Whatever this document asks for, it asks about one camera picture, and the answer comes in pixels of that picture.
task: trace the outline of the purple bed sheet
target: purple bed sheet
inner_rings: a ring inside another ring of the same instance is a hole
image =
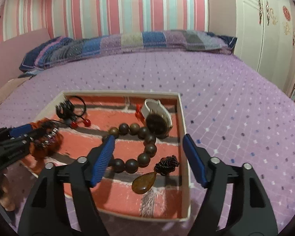
[[[181,94],[187,132],[198,146],[227,164],[253,165],[271,200],[279,231],[295,214],[295,104],[275,85],[233,55],[160,51],[76,61],[41,72],[0,106],[0,127],[35,116],[62,90],[148,90]],[[9,168],[19,203],[17,226],[34,177],[18,164]],[[114,235],[187,235],[205,189],[192,178],[190,221],[150,223],[102,214]],[[231,201],[227,188],[219,225]],[[71,225],[78,228],[67,199]]]

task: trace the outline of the patchwork blanket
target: patchwork blanket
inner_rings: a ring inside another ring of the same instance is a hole
[[[236,40],[194,30],[114,34],[81,40],[60,36],[28,52],[19,68],[25,73],[23,76],[36,75],[57,64],[84,58],[168,48],[230,54]]]

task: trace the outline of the polka dot bedding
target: polka dot bedding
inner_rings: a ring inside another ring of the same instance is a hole
[[[295,214],[295,104],[276,86],[233,55],[184,51],[141,52],[76,61],[38,74],[0,106],[0,127],[18,126],[35,116],[63,90],[145,90],[179,92],[186,129],[198,146],[226,164],[249,162],[274,209],[279,231]],[[9,168],[15,198],[21,203],[16,225],[34,182],[18,164]],[[184,236],[205,195],[191,175],[191,219],[148,223],[102,215],[110,235]],[[228,186],[219,226],[231,201]],[[73,202],[67,199],[73,228]]]

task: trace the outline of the watch face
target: watch face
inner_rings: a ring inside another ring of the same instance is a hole
[[[145,123],[149,131],[157,137],[166,134],[167,125],[165,120],[158,114],[152,113],[147,116]]]

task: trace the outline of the silver screw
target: silver screw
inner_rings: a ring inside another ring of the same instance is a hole
[[[78,158],[78,163],[86,163],[87,162],[87,158],[82,156]]]
[[[217,158],[217,157],[212,157],[211,162],[214,163],[214,164],[218,164],[220,162],[220,159]]]
[[[244,163],[244,168],[250,170],[252,169],[252,166],[249,163]]]
[[[46,165],[45,165],[45,168],[46,169],[52,169],[54,167],[54,164],[52,162],[48,162]]]

